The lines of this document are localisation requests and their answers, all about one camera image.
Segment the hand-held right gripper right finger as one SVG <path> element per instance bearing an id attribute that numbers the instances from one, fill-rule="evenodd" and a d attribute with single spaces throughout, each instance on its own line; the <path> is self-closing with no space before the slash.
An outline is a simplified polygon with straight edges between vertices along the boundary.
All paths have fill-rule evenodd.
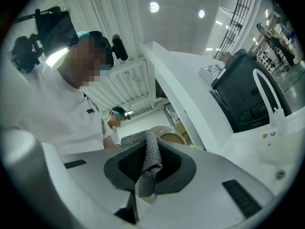
<path id="1" fill-rule="evenodd" d="M 140 229 L 225 229 L 260 212 L 274 198 L 257 178 L 223 156 L 160 141 L 196 164 L 192 180 L 176 193 L 157 195 L 140 215 Z"/>

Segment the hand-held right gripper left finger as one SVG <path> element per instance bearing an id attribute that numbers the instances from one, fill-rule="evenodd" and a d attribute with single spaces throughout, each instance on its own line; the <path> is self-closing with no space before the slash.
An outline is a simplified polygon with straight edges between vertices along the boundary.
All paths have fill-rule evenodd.
<path id="1" fill-rule="evenodd" d="M 42 144 L 47 167 L 45 183 L 50 190 L 51 211 L 44 216 L 56 229 L 142 229 L 134 183 L 107 161 L 126 156 L 144 145 L 131 145 L 60 156 L 50 144 Z"/>

